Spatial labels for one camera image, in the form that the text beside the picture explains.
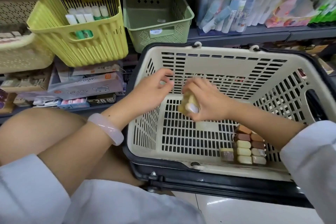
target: basket handle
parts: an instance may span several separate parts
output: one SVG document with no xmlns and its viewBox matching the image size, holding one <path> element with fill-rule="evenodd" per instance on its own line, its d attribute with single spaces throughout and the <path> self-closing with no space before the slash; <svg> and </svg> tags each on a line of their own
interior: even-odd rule
<svg viewBox="0 0 336 224">
<path fill-rule="evenodd" d="M 99 38 L 98 27 L 86 27 L 85 25 L 86 25 L 86 23 L 85 24 L 71 25 L 70 27 L 68 27 L 68 26 L 63 27 L 58 32 L 62 35 L 63 40 L 65 40 L 69 43 L 81 43 L 81 42 L 85 42 L 85 41 L 88 41 L 88 40 L 98 39 Z M 92 34 L 93 34 L 93 37 L 78 39 L 77 36 L 76 36 L 77 31 L 82 31 L 82 33 L 84 35 L 86 35 L 86 34 L 83 31 L 91 31 Z"/>
<path fill-rule="evenodd" d="M 159 27 L 156 29 L 151 29 L 149 32 L 149 38 L 157 38 L 166 35 L 173 35 L 175 33 L 175 26 L 168 25 L 164 27 Z"/>
</svg>

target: floor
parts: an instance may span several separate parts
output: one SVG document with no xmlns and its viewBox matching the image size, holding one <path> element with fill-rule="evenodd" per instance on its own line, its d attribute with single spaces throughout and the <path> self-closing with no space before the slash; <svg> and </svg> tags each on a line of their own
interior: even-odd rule
<svg viewBox="0 0 336 224">
<path fill-rule="evenodd" d="M 314 209 L 173 191 L 202 211 L 207 224 L 323 224 Z"/>
</svg>

